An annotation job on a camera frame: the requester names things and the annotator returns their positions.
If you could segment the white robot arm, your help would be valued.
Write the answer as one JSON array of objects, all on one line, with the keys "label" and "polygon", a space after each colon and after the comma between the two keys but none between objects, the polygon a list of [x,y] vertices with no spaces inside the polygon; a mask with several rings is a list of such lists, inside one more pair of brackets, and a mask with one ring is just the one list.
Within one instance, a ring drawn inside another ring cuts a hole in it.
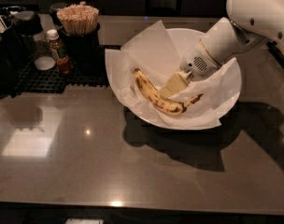
[{"label": "white robot arm", "polygon": [[284,48],[284,0],[227,0],[226,10],[228,16],[184,52],[178,71],[160,89],[162,96],[211,77],[227,58],[250,49],[261,37]]}]

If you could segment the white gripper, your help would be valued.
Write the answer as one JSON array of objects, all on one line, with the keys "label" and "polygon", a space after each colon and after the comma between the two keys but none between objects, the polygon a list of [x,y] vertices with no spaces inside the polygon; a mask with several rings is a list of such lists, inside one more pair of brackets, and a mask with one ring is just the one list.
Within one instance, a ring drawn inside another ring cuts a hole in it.
[{"label": "white gripper", "polygon": [[182,56],[179,68],[182,71],[172,75],[159,90],[162,97],[169,98],[185,90],[191,80],[200,81],[211,77],[221,68],[221,64],[209,54],[202,40],[199,40]]}]

